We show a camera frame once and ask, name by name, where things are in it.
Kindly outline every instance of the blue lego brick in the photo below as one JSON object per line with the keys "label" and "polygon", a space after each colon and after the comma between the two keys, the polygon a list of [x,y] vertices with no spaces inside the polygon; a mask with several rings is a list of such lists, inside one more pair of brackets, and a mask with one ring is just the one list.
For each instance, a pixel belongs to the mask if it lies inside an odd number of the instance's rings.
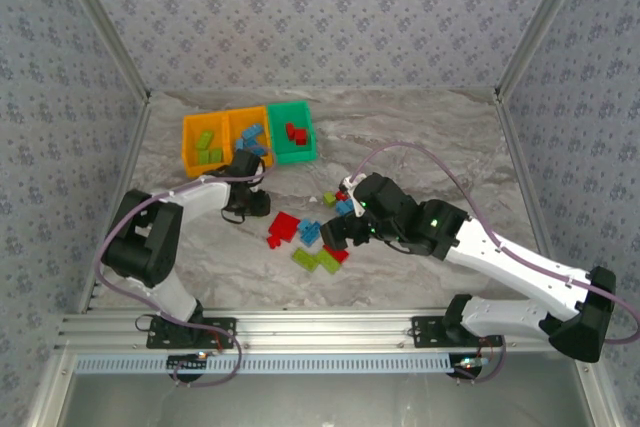
{"label": "blue lego brick", "polygon": [[353,200],[340,200],[336,203],[336,212],[340,215],[347,215],[353,210]]}
{"label": "blue lego brick", "polygon": [[264,128],[262,127],[262,125],[253,124],[251,127],[245,129],[245,131],[242,132],[242,138],[244,140],[253,139],[263,132],[264,132]]}
{"label": "blue lego brick", "polygon": [[311,221],[309,219],[302,219],[298,224],[298,232],[304,234],[305,230],[311,227]]}
{"label": "blue lego brick", "polygon": [[244,148],[245,150],[253,152],[254,154],[259,156],[267,155],[267,151],[265,150],[265,148],[260,145],[256,139],[245,140]]}
{"label": "blue lego brick", "polygon": [[305,230],[300,236],[300,240],[302,241],[302,243],[307,247],[311,247],[313,243],[320,237],[320,227],[322,227],[322,224],[320,224],[320,222],[314,222],[309,227],[307,227],[307,230]]}

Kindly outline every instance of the red lego brick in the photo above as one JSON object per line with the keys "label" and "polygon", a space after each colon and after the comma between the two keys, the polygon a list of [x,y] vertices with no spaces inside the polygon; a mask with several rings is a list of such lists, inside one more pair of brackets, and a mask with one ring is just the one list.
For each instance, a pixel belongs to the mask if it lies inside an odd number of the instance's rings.
{"label": "red lego brick", "polygon": [[299,219],[284,212],[278,212],[271,227],[269,227],[269,233],[286,242],[291,242],[293,236],[296,235],[299,223]]}
{"label": "red lego brick", "polygon": [[307,145],[307,129],[296,129],[296,145]]}
{"label": "red lego brick", "polygon": [[293,141],[296,134],[296,128],[291,122],[287,122],[285,124],[285,129],[287,129],[287,137],[289,137],[289,140]]}
{"label": "red lego brick", "polygon": [[349,252],[347,252],[346,250],[331,250],[326,245],[323,245],[322,247],[324,250],[331,254],[331,257],[333,257],[340,263],[344,262],[345,260],[347,260],[347,257],[349,257]]}
{"label": "red lego brick", "polygon": [[271,237],[267,237],[267,244],[269,244],[269,247],[271,248],[271,250],[275,249],[276,247],[280,247],[280,237],[278,237],[277,235],[272,235]]}

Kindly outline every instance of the wire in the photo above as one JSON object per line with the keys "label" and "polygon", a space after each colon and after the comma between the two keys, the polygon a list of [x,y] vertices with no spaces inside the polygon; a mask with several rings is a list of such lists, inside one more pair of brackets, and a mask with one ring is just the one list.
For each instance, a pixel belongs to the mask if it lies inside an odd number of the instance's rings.
{"label": "wire", "polygon": [[640,312],[638,312],[627,301],[599,287],[587,284],[585,282],[581,282],[579,280],[572,279],[571,277],[566,275],[561,275],[561,274],[557,274],[555,272],[549,271],[543,267],[540,267],[539,265],[534,264],[533,262],[529,262],[527,259],[523,259],[518,254],[509,250],[508,247],[503,246],[500,240],[498,239],[498,237],[496,237],[496,234],[493,231],[491,224],[486,219],[486,217],[484,216],[484,214],[482,213],[482,211],[480,210],[476,202],[471,198],[471,195],[464,188],[460,180],[458,180],[458,178],[451,171],[451,169],[449,169],[449,167],[447,167],[447,165],[442,160],[440,160],[440,158],[437,155],[432,153],[430,150],[422,147],[421,145],[399,141],[399,142],[393,142],[391,144],[387,144],[382,147],[379,147],[378,149],[375,149],[373,152],[371,152],[367,157],[365,157],[365,159],[360,163],[360,165],[355,170],[355,172],[351,175],[350,180],[353,182],[356,176],[362,171],[362,168],[365,166],[365,164],[369,162],[375,155],[379,154],[383,150],[390,149],[391,147],[408,147],[411,149],[416,149],[422,152],[427,157],[429,157],[433,162],[435,162],[436,165],[440,167],[445,174],[447,174],[447,176],[453,181],[453,183],[456,184],[456,187],[458,187],[460,192],[462,192],[462,195],[464,195],[464,198],[467,200],[467,202],[471,206],[471,210],[473,210],[474,214],[476,215],[476,218],[478,219],[478,222],[480,222],[480,225],[484,229],[489,239],[491,239],[491,242],[493,242],[493,244],[496,246],[498,250],[500,250],[501,252],[504,252],[505,255],[507,255],[507,257],[510,257],[511,259],[515,260],[519,264],[524,265],[525,267],[528,267],[531,270],[538,272],[539,274],[543,274],[543,275],[546,275],[547,277],[551,277],[552,279],[559,280],[561,282],[564,282],[567,285],[571,284],[577,287],[581,287],[590,292],[593,292],[594,294],[598,294],[601,297],[604,297],[605,299],[610,300],[611,302],[614,302],[619,306],[623,307],[635,319],[637,324],[636,332],[633,335],[630,335],[629,337],[625,337],[622,339],[605,339],[606,343],[612,344],[612,345],[623,345],[623,344],[630,344],[631,342],[635,342],[636,340],[640,339]]}
{"label": "wire", "polygon": [[469,377],[469,380],[475,384],[484,384],[485,382],[489,382],[491,379],[495,379],[500,373],[500,371],[502,370],[502,368],[504,367],[504,364],[507,360],[507,342],[503,335],[500,336],[500,340],[502,342],[502,347],[500,348],[500,359],[498,360],[498,365],[496,365],[495,369],[493,369],[491,373],[489,373],[489,375],[486,375],[478,379],[473,374],[471,374],[470,372],[467,372],[464,369],[454,367],[453,370],[456,371],[458,374],[462,374],[466,377]]}
{"label": "wire", "polygon": [[234,225],[242,225],[244,224],[244,214],[241,215],[242,220],[235,220],[235,219],[230,219],[229,217],[225,217],[224,216],[224,210],[220,210],[220,217],[222,217],[222,220],[229,222],[230,224],[234,224]]}
{"label": "wire", "polygon": [[222,352],[222,342],[220,342],[220,336],[218,335],[218,333],[214,332],[213,330],[210,331],[209,333],[212,334],[216,338],[216,344],[218,346],[218,352]]}
{"label": "wire", "polygon": [[174,316],[172,316],[171,314],[167,313],[167,312],[163,312],[162,309],[160,309],[160,307],[158,307],[156,304],[154,304],[153,302],[151,302],[150,300],[146,299],[145,297],[142,297],[141,295],[135,294],[133,292],[129,292],[126,289],[123,289],[121,287],[118,287],[117,285],[109,282],[106,277],[104,276],[104,274],[102,273],[102,269],[101,269],[101,259],[102,256],[104,255],[104,253],[106,252],[107,248],[109,247],[109,245],[111,244],[111,242],[113,241],[113,239],[116,237],[116,235],[118,235],[118,233],[123,229],[123,227],[131,220],[133,219],[133,217],[135,217],[138,213],[144,211],[146,208],[148,208],[151,204],[153,204],[154,202],[158,202],[160,200],[166,199],[168,197],[171,197],[175,194],[180,194],[183,192],[188,192],[192,189],[195,189],[196,187],[200,187],[203,184],[211,184],[211,183],[216,183],[216,182],[251,182],[253,180],[258,180],[258,179],[262,179],[264,177],[266,177],[267,175],[269,175],[273,169],[276,166],[276,157],[275,157],[275,153],[273,153],[273,165],[266,169],[263,170],[262,173],[257,174],[257,175],[252,175],[252,176],[248,176],[248,177],[200,177],[192,182],[188,182],[184,185],[181,185],[180,187],[177,187],[175,189],[166,191],[166,192],[161,192],[159,194],[153,195],[151,197],[149,197],[147,200],[141,202],[140,204],[136,205],[133,209],[131,209],[129,212],[127,212],[124,217],[122,217],[122,219],[120,219],[120,222],[118,222],[115,227],[111,230],[111,232],[109,232],[107,234],[107,236],[104,239],[104,242],[102,243],[102,245],[100,246],[100,248],[98,249],[98,251],[96,252],[96,256],[93,260],[93,270],[95,272],[96,278],[100,281],[100,283],[102,283],[104,286],[106,286],[107,288],[113,290],[114,292],[117,292],[120,295],[124,295],[125,297],[129,297],[130,299],[134,299],[137,300],[138,302],[141,302],[143,304],[145,304],[147,307],[151,308],[152,310],[155,310],[158,312],[158,315],[160,317],[162,317],[164,320],[168,321],[168,322],[172,322],[174,324],[177,325],[182,325],[183,327],[189,327],[192,329],[199,329],[199,330],[206,330],[206,331],[211,331],[211,332],[216,332],[218,334],[222,334],[225,337],[227,337],[229,340],[231,340],[231,342],[235,345],[236,349],[238,349],[238,360],[236,361],[233,369],[231,370],[231,372],[229,372],[227,375],[225,375],[223,378],[218,379],[218,380],[214,380],[211,382],[201,382],[201,383],[197,383],[197,384],[184,384],[184,383],[180,383],[180,385],[189,385],[189,387],[194,387],[194,388],[200,388],[200,387],[213,387],[216,385],[220,385],[220,384],[224,384],[225,382],[228,382],[229,380],[233,379],[236,374],[238,373],[238,370],[240,369],[240,366],[242,365],[242,346],[240,345],[240,342],[238,341],[238,339],[236,338],[235,335],[230,334],[229,332],[227,332],[225,329],[221,329],[219,327],[215,327],[212,325],[205,325],[205,324],[194,324],[191,322],[185,322],[183,320],[180,320]]}
{"label": "wire", "polygon": [[134,320],[134,321],[133,321],[133,325],[135,326],[135,328],[136,328],[136,330],[137,330],[138,332],[149,332],[149,331],[151,330],[151,328],[149,328],[149,329],[141,329],[141,328],[140,328],[140,326],[138,325],[138,321],[139,321],[141,318],[143,318],[143,317],[150,317],[150,318],[152,318],[152,319],[153,319],[153,317],[154,317],[154,316],[153,316],[153,315],[151,315],[151,314],[142,314],[142,315],[139,315],[139,316],[138,316],[138,318],[137,318],[136,320]]}
{"label": "wire", "polygon": [[390,249],[395,250],[396,252],[400,252],[401,254],[406,254],[406,255],[411,254],[411,252],[410,252],[410,251],[408,251],[408,250],[401,250],[401,249],[399,249],[398,247],[396,247],[395,245],[393,245],[391,242],[389,242],[388,240],[385,240],[385,241],[384,241],[384,243],[385,243],[385,245],[386,245],[387,247],[389,247]]}
{"label": "wire", "polygon": [[[491,362],[493,360],[493,344],[489,342],[489,339],[486,337],[480,337],[478,341],[486,343],[489,346],[489,349],[491,349],[489,351],[489,362]],[[476,357],[482,357],[482,347],[478,347],[478,355]]]}

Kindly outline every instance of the enclosure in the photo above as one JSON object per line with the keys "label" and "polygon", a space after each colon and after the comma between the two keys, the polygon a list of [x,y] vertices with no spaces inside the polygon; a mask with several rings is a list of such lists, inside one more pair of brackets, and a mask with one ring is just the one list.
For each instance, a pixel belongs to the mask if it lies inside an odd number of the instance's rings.
{"label": "enclosure", "polygon": [[[407,322],[440,315],[459,293],[521,294],[382,243],[349,248],[331,274],[293,263],[306,248],[297,238],[266,242],[278,211],[332,218],[323,193],[401,140],[440,156],[501,235],[557,262],[611,269],[617,293],[639,306],[639,5],[0,0],[0,425],[204,425],[210,415],[224,425],[640,424],[637,345],[607,346],[588,365],[507,338],[500,377],[456,387],[437,368],[403,367],[446,353],[411,347]],[[265,178],[269,216],[185,224],[175,269],[207,312],[238,318],[250,359],[399,363],[326,375],[263,366],[220,390],[176,388],[153,367],[166,352],[154,357],[134,328],[146,311],[96,282],[92,258],[125,192],[188,180],[185,116],[293,101],[309,105],[317,158]],[[227,131],[230,146],[241,129]],[[390,149],[367,169],[420,201],[468,210],[417,152]],[[616,309],[609,335],[633,327]],[[285,400],[295,408],[274,409]]]}

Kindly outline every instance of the orange bin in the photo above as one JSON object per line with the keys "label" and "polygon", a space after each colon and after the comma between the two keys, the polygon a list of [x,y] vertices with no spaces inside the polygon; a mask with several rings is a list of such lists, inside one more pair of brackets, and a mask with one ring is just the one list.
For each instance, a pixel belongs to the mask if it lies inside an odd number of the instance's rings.
{"label": "orange bin", "polygon": [[[236,139],[242,136],[242,132],[253,124],[261,124],[264,132],[256,137],[260,145],[266,146],[269,151],[263,157],[267,167],[273,165],[271,147],[271,132],[267,108],[264,105],[248,107],[246,109],[234,109],[208,114],[196,114],[185,116],[182,124],[182,162],[188,177],[198,177],[208,170],[230,164]],[[196,142],[205,131],[213,132],[213,140],[209,149],[222,149],[222,162],[217,164],[198,164],[198,151]]]}

